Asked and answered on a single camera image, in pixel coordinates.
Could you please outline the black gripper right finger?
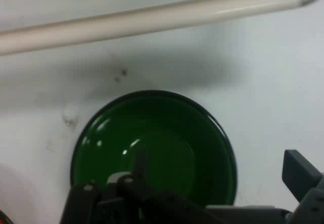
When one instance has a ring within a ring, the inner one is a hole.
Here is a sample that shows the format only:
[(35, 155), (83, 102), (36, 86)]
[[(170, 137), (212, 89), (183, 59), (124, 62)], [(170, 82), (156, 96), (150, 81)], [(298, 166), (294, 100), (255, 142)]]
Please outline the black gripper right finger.
[(323, 223), (323, 173), (297, 150), (285, 150), (282, 181), (299, 202), (286, 223)]

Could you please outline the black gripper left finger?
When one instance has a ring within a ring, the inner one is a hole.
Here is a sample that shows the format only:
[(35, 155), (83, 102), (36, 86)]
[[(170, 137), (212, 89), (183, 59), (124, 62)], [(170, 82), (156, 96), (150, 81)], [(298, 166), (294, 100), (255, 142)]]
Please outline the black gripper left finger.
[(95, 182), (70, 189), (61, 223), (210, 223), (210, 215), (174, 193), (145, 181), (146, 152), (139, 152), (130, 173), (117, 173), (99, 188)]

